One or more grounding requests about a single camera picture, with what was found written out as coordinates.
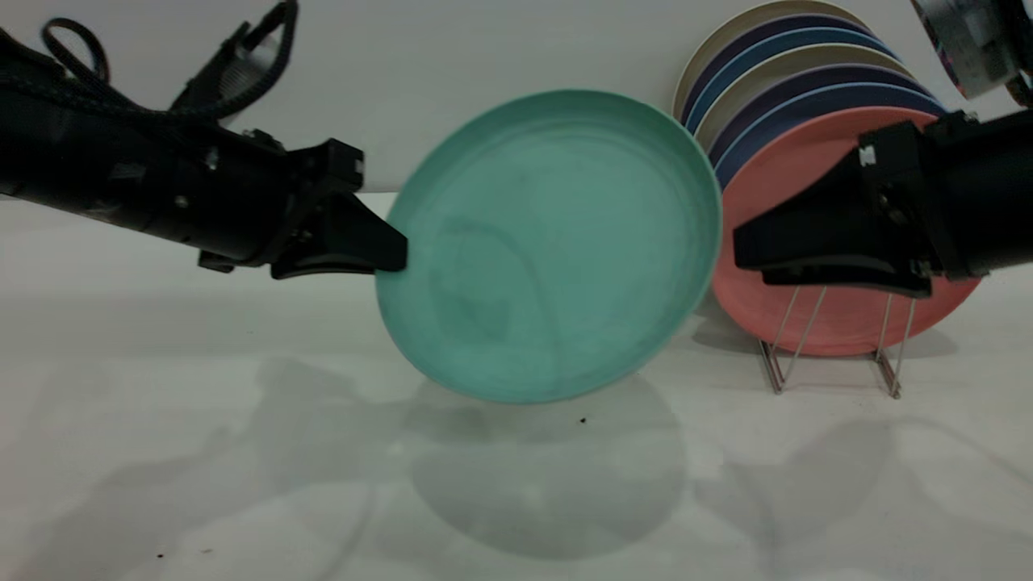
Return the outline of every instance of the screw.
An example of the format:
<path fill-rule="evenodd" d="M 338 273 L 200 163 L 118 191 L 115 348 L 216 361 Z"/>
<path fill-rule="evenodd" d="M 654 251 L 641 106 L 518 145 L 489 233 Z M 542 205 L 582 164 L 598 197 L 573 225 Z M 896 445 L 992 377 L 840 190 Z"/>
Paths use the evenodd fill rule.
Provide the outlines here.
<path fill-rule="evenodd" d="M 868 167 L 869 165 L 875 165 L 875 146 L 863 147 L 858 150 L 860 156 L 860 166 Z"/>
<path fill-rule="evenodd" d="M 211 148 L 208 150 L 208 155 L 205 156 L 205 164 L 212 172 L 219 166 L 219 150 L 218 148 Z"/>
<path fill-rule="evenodd" d="M 921 278 L 932 278 L 933 265 L 929 261 L 911 261 L 911 274 Z"/>

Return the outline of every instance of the blue plate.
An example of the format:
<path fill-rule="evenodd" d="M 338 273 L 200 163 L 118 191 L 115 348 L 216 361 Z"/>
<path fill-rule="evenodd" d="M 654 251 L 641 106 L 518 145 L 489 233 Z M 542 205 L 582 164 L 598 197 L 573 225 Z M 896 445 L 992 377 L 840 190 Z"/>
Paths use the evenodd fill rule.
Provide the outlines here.
<path fill-rule="evenodd" d="M 689 117 L 688 105 L 696 101 L 699 97 L 699 93 L 702 92 L 703 88 L 708 83 L 710 83 L 711 79 L 713 79 L 714 75 L 717 74 L 722 67 L 724 67 L 724 65 L 728 64 L 730 60 L 761 40 L 782 34 L 783 32 L 789 32 L 791 30 L 799 30 L 803 28 L 839 28 L 843 30 L 852 30 L 875 38 L 875 35 L 873 35 L 871 31 L 856 23 L 839 17 L 829 17 L 824 14 L 795 14 L 791 17 L 783 17 L 750 29 L 733 39 L 731 42 L 728 42 L 728 44 L 722 49 L 710 63 L 707 64 L 707 67 L 699 73 L 699 77 L 696 78 L 695 82 L 692 84 L 692 89 L 689 91 L 688 97 L 685 99 L 685 102 L 682 103 L 682 123 L 684 124 Z"/>
<path fill-rule="evenodd" d="M 439 384 L 493 401 L 574 397 L 638 369 L 707 292 L 721 200 L 678 121 L 558 91 L 438 147 L 387 221 L 408 266 L 378 272 L 384 325 Z"/>
<path fill-rule="evenodd" d="M 867 64 L 849 64 L 823 66 L 794 74 L 766 91 L 758 94 L 743 105 L 731 120 L 721 129 L 710 148 L 711 161 L 717 163 L 724 152 L 731 147 L 735 137 L 745 132 L 753 123 L 769 114 L 782 103 L 788 102 L 800 95 L 836 85 L 848 83 L 878 83 L 893 85 L 917 91 L 933 97 L 929 91 L 915 82 L 914 79 L 901 74 L 896 70 Z"/>
<path fill-rule="evenodd" d="M 690 132 L 695 132 L 696 128 L 699 126 L 699 122 L 703 119 L 703 115 L 707 114 L 707 111 L 714 104 L 714 101 L 717 100 L 721 93 L 734 83 L 740 75 L 744 74 L 754 66 L 776 55 L 785 53 L 786 51 L 791 51 L 801 47 L 808 47 L 810 44 L 823 43 L 856 44 L 858 47 L 867 47 L 869 49 L 879 51 L 887 56 L 897 58 L 893 51 L 887 49 L 882 42 L 867 34 L 862 34 L 852 30 L 842 30 L 839 28 L 805 28 L 803 30 L 783 32 L 782 34 L 777 34 L 766 40 L 754 44 L 729 61 L 728 64 L 724 65 L 714 79 L 707 84 L 702 92 L 699 94 L 699 98 L 692 104 L 689 115 L 686 118 L 685 127 Z"/>
<path fill-rule="evenodd" d="M 801 95 L 755 121 L 717 162 L 717 178 L 727 186 L 739 170 L 779 135 L 812 119 L 864 106 L 897 106 L 930 115 L 946 114 L 943 105 L 929 95 L 879 83 L 845 83 Z"/>

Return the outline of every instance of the plate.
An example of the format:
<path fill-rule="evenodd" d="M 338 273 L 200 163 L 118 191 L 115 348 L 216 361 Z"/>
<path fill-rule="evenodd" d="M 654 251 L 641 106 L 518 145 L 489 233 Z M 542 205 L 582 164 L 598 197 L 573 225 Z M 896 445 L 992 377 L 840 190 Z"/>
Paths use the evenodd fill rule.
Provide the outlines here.
<path fill-rule="evenodd" d="M 730 87 L 737 79 L 748 72 L 751 68 L 762 64 L 765 60 L 780 53 L 799 49 L 801 47 L 807 47 L 809 44 L 824 43 L 868 47 L 869 49 L 896 58 L 893 52 L 890 52 L 889 49 L 887 49 L 881 41 L 876 40 L 867 34 L 853 32 L 852 30 L 841 30 L 838 28 L 805 28 L 803 30 L 783 32 L 782 34 L 777 34 L 766 40 L 762 40 L 754 44 L 732 59 L 728 64 L 724 65 L 724 67 L 722 67 L 721 70 L 714 75 L 714 79 L 707 84 L 707 87 L 703 88 L 702 92 L 699 93 L 699 98 L 691 104 L 688 118 L 685 122 L 685 127 L 690 132 L 695 132 L 696 128 L 699 127 L 699 122 L 702 121 L 703 115 L 706 115 L 711 105 L 717 101 L 718 96 L 720 96 L 725 89 Z"/>
<path fill-rule="evenodd" d="M 715 147 L 710 152 L 717 181 L 728 184 L 740 169 L 765 145 L 782 133 L 822 115 L 863 106 L 897 106 L 934 116 L 947 112 L 927 95 L 903 87 L 881 83 L 844 83 L 823 87 L 794 97 L 754 121 L 731 141 L 726 150 Z"/>
<path fill-rule="evenodd" d="M 710 144 L 699 143 L 700 147 L 708 154 L 720 155 L 718 152 L 728 150 L 728 147 L 735 141 L 735 137 L 746 132 L 754 122 L 763 118 L 780 105 L 790 100 L 818 91 L 851 83 L 866 83 L 891 85 L 908 89 L 916 93 L 921 93 L 937 103 L 936 100 L 925 87 L 910 77 L 901 74 L 896 70 L 870 65 L 833 65 L 815 68 L 801 72 L 794 77 L 786 79 L 781 83 L 773 85 L 766 91 L 753 97 L 750 102 L 744 105 L 737 113 L 718 134 L 717 139 Z"/>
<path fill-rule="evenodd" d="M 702 151 L 659 110 L 543 93 L 438 147 L 387 221 L 408 268 L 378 272 L 384 325 L 460 393 L 533 403 L 634 371 L 703 296 L 721 236 Z"/>
<path fill-rule="evenodd" d="M 746 52 L 750 47 L 784 32 L 807 28 L 838 28 L 841 30 L 851 30 L 858 34 L 865 34 L 875 38 L 875 36 L 867 28 L 839 17 L 797 14 L 776 19 L 746 31 L 739 36 L 739 38 L 729 42 L 727 47 L 718 53 L 717 56 L 715 56 L 707 65 L 703 71 L 699 73 L 695 83 L 692 84 L 692 89 L 689 91 L 689 95 L 685 98 L 685 102 L 696 102 L 696 99 L 699 98 L 699 93 L 702 92 L 703 88 L 708 83 L 710 83 L 711 79 L 714 79 L 714 75 L 716 75 L 721 68 L 724 67 L 724 65 L 728 64 L 737 56 Z M 689 115 L 688 110 L 688 106 L 682 109 L 680 119 L 683 123 Z"/>
<path fill-rule="evenodd" d="M 783 134 L 743 165 L 724 190 L 724 236 L 714 274 L 714 293 L 724 310 L 746 331 L 772 342 L 792 297 L 792 287 L 766 286 L 760 273 L 735 267 L 732 231 L 796 195 L 831 170 L 852 148 L 857 135 L 913 121 L 928 125 L 932 115 L 898 108 L 841 111 L 805 123 Z M 937 279 L 933 298 L 918 301 L 911 335 L 917 335 L 957 309 L 978 281 Z M 814 308 L 818 287 L 801 292 L 780 346 L 795 349 Z M 890 313 L 886 344 L 904 339 L 909 301 L 898 298 Z M 886 294 L 863 288 L 829 287 L 803 353 L 845 357 L 871 353 L 879 342 Z"/>
<path fill-rule="evenodd" d="M 707 67 L 707 63 L 709 63 L 711 59 L 714 58 L 714 55 L 718 54 L 721 49 L 727 45 L 728 42 L 731 42 L 737 36 L 743 34 L 747 30 L 759 26 L 768 21 L 791 14 L 803 13 L 840 17 L 860 26 L 865 26 L 865 23 L 849 10 L 841 8 L 835 4 L 829 4 L 828 2 L 818 2 L 815 0 L 786 0 L 780 2 L 769 2 L 737 14 L 714 31 L 714 33 L 711 34 L 707 40 L 703 40 L 703 43 L 696 49 L 696 52 L 693 53 L 692 58 L 689 59 L 689 62 L 685 65 L 685 70 L 682 71 L 682 79 L 678 83 L 678 89 L 675 91 L 675 100 L 670 105 L 670 114 L 676 118 L 681 118 L 682 110 L 685 109 L 686 97 L 689 94 L 689 89 L 692 87 L 692 84 L 695 83 L 699 73 Z"/>
<path fill-rule="evenodd" d="M 696 141 L 710 151 L 718 132 L 754 96 L 802 71 L 837 64 L 867 64 L 911 73 L 896 59 L 854 44 L 813 44 L 772 57 L 740 77 L 714 101 L 696 129 Z"/>

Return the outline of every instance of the white wall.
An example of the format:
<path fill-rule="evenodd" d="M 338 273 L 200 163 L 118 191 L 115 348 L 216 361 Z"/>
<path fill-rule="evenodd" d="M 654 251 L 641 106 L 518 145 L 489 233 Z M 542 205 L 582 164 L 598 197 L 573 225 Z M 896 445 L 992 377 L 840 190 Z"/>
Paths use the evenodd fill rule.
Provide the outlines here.
<path fill-rule="evenodd" d="M 907 0 L 842 0 L 948 106 L 949 85 Z M 236 127 L 288 147 L 335 136 L 366 150 L 367 189 L 397 190 L 431 149 L 471 117 L 537 91 L 588 87 L 666 110 L 706 36 L 754 0 L 303 0 L 291 66 Z M 41 0 L 4 8 L 23 40 L 52 16 L 93 28 L 116 85 L 164 106 L 263 0 Z M 1012 111 L 998 92 L 981 115 Z"/>

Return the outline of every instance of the stack of plates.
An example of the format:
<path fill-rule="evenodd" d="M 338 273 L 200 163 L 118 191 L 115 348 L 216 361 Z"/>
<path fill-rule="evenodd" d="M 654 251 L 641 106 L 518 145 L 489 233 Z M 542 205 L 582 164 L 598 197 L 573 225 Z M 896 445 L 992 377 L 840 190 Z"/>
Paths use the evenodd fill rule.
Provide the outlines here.
<path fill-rule="evenodd" d="M 857 17 L 825 2 L 764 4 L 703 42 L 685 69 L 672 114 L 696 136 L 723 188 L 714 289 L 732 318 L 772 342 L 793 294 L 735 268 L 735 227 L 803 191 L 856 147 L 859 134 L 906 120 L 924 126 L 945 113 Z M 937 281 L 933 299 L 917 306 L 912 335 L 949 314 L 974 287 Z M 818 293 L 801 294 L 780 346 L 799 345 Z M 887 344 L 904 339 L 908 309 L 899 303 Z M 884 293 L 829 288 L 803 353 L 874 350 L 885 307 Z"/>

